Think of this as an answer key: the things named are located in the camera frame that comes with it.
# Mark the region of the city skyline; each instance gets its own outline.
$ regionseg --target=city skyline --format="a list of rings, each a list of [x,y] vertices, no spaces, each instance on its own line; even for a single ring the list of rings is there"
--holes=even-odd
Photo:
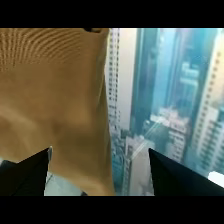
[[[149,147],[206,177],[210,171],[224,173],[222,28],[112,28],[108,49],[105,76],[117,194],[153,194]],[[111,102],[113,91],[116,102]],[[219,143],[212,145],[208,130]]]

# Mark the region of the black object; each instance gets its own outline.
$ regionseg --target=black object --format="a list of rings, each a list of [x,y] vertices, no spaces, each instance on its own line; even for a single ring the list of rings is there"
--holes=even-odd
[[[52,148],[20,163],[3,161],[0,167],[0,196],[44,196]]]
[[[149,149],[155,196],[224,196],[224,189],[187,167]]]

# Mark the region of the brown fabric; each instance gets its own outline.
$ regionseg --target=brown fabric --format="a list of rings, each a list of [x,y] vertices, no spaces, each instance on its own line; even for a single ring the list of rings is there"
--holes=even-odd
[[[108,29],[0,29],[0,157],[53,146],[50,171],[114,195],[104,81]]]

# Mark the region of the tan cloth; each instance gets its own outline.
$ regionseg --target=tan cloth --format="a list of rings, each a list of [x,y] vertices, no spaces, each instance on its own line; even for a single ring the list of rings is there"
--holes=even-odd
[[[50,171],[113,195],[104,81],[108,29],[0,29],[0,157],[53,146]]]

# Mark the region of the cityscape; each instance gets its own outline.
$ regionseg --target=cityscape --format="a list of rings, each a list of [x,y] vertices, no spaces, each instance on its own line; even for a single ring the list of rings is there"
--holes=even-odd
[[[105,79],[117,195],[153,195],[148,148],[224,174],[223,28],[112,28]]]

